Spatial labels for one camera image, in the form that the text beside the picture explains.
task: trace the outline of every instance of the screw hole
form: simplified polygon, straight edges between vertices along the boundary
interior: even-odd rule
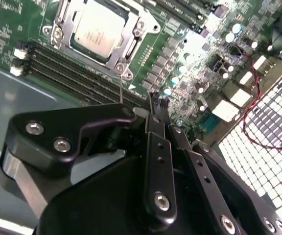
[[[161,143],[158,143],[157,146],[158,146],[160,149],[164,149],[164,146],[163,146]]]
[[[164,158],[162,158],[162,157],[158,157],[157,160],[159,161],[159,163],[162,163],[162,164],[165,163],[165,160],[164,160]]]
[[[204,180],[206,181],[206,183],[208,183],[208,184],[210,184],[211,183],[211,181],[210,181],[210,179],[208,178],[208,177],[204,177]]]

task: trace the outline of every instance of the capacitor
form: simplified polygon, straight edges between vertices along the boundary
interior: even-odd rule
[[[230,63],[228,63],[228,62],[225,62],[225,63],[224,63],[224,68],[227,69],[228,72],[232,72],[232,71],[234,71],[234,69],[235,69],[234,66],[232,66],[232,65],[231,65]]]
[[[176,86],[178,83],[179,83],[179,78],[178,77],[172,77],[171,84],[173,86]]]
[[[176,125],[181,127],[184,122],[182,120],[177,120]]]
[[[184,58],[185,58],[185,60],[188,64],[192,64],[194,62],[193,55],[191,55],[189,53],[184,54]]]
[[[195,83],[194,86],[199,94],[202,94],[204,92],[204,87],[201,85],[201,83]]]
[[[241,24],[239,23],[235,23],[232,27],[232,32],[234,34],[238,34],[239,32],[241,32],[242,28],[241,28]]]
[[[228,33],[225,37],[225,41],[227,43],[232,43],[235,39],[235,35],[233,33]]]
[[[201,100],[197,100],[196,101],[196,104],[197,104],[197,106],[199,107],[199,110],[200,111],[204,111],[205,110],[205,106],[204,106],[204,104],[202,103],[202,101]]]
[[[172,89],[170,87],[164,88],[164,95],[169,96],[169,95],[171,95],[171,93],[172,93]]]
[[[246,45],[248,45],[249,47],[251,47],[253,49],[257,48],[258,45],[259,45],[257,41],[254,41],[254,40],[251,40],[251,39],[246,39],[245,43],[246,43]]]
[[[179,66],[178,66],[178,72],[179,72],[179,74],[184,74],[184,73],[186,73],[186,72],[187,72],[186,66],[184,66],[184,65],[179,65]]]
[[[228,78],[229,77],[229,74],[224,70],[224,69],[220,69],[219,70],[219,74],[224,78]]]

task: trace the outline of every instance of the green circuit board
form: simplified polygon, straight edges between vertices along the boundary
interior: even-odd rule
[[[221,0],[216,4],[224,4],[228,12],[222,19],[209,15],[202,25],[209,32],[205,37],[193,32],[164,11],[156,7],[149,8],[160,24],[161,30],[158,34],[146,35],[129,66],[133,78],[124,81],[125,89],[144,98],[150,91],[158,91],[164,95],[164,89],[170,88],[169,113],[173,121],[181,120],[185,131],[199,125],[200,120],[203,121],[202,129],[209,126],[205,123],[208,119],[212,123],[218,123],[212,117],[209,118],[209,112],[201,113],[196,106],[197,98],[205,101],[214,90],[220,89],[226,83],[226,80],[223,80],[218,73],[208,68],[208,63],[213,56],[220,54],[238,68],[245,63],[227,54],[225,35],[231,31],[232,25],[239,23],[242,26],[242,31],[236,35],[236,44],[242,45],[245,35],[259,43],[268,43],[271,40],[273,22],[282,12],[282,0]],[[34,41],[52,47],[49,38],[42,32],[42,28],[53,24],[58,6],[58,0],[0,0],[0,66],[2,68],[9,70],[12,66],[14,48],[19,40]],[[169,67],[167,69],[162,67],[165,69],[163,76],[156,75],[161,76],[162,79],[149,83],[150,87],[145,86],[149,72],[157,63],[158,57],[170,38],[177,40],[177,46],[172,49],[173,56],[167,59]],[[249,47],[244,47],[244,50],[248,53],[253,52],[253,49]],[[186,54],[191,55],[190,62],[185,60]],[[83,61],[69,57],[85,65]],[[179,73],[180,65],[186,67],[184,73]],[[237,70],[230,76],[234,77],[236,74]],[[179,83],[172,84],[171,78],[175,76],[178,77]],[[87,104],[40,79],[31,76],[26,78],[80,105]],[[108,77],[108,79],[119,83],[118,77]],[[198,94],[194,87],[197,82],[209,83],[206,92]]]

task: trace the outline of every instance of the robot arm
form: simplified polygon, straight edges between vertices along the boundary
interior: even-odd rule
[[[282,235],[282,219],[204,143],[170,122],[168,99],[25,113],[8,126],[0,183],[26,200],[36,235]],[[126,156],[71,185],[79,157]]]

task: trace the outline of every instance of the silver metal surface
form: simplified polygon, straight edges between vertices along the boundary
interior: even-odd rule
[[[0,69],[0,151],[4,144],[8,122],[13,115],[71,107],[76,105],[25,78],[14,77],[7,70]],[[1,185],[0,218],[30,228],[35,228],[38,223],[28,203],[7,192]]]
[[[179,127],[175,127],[175,131],[180,134],[181,133],[181,129]]]
[[[2,167],[5,174],[16,181],[37,218],[40,218],[54,196],[71,186],[70,176],[63,179],[46,178],[34,168],[15,158],[8,150]]]
[[[73,57],[82,60],[84,63],[102,71],[109,76],[120,75],[125,80],[133,78],[132,72],[129,70],[129,65],[138,51],[143,39],[147,33],[158,34],[161,31],[160,24],[151,15],[148,10],[133,0],[123,0],[125,6],[111,0],[120,8],[125,9],[128,15],[128,20],[121,32],[122,43],[119,47],[113,49],[109,60],[102,63],[88,55],[76,50],[71,45],[72,35],[77,28],[79,21],[76,20],[75,14],[78,16],[84,14],[85,3],[83,0],[60,0],[58,11],[54,20],[51,31],[51,43]],[[63,37],[57,37],[57,30],[61,30]],[[124,65],[124,69],[117,69],[117,64]]]
[[[57,139],[53,144],[54,148],[61,153],[66,153],[71,149],[71,144],[66,139]]]
[[[282,222],[276,219],[276,224],[278,228],[282,231]]]
[[[162,211],[167,211],[169,210],[170,207],[170,203],[169,200],[166,196],[164,196],[163,194],[157,193],[154,195],[154,202],[155,205],[161,209]]]
[[[269,220],[267,220],[266,218],[264,218],[263,220],[269,231],[271,231],[272,233],[276,232],[275,226]]]
[[[44,132],[43,125],[37,122],[30,122],[25,126],[26,131],[32,135],[40,135]]]
[[[201,148],[203,149],[204,152],[208,153],[210,151],[209,148],[206,146],[206,144],[201,143],[200,146],[201,146]]]
[[[220,221],[229,234],[235,234],[235,226],[227,216],[222,215]]]

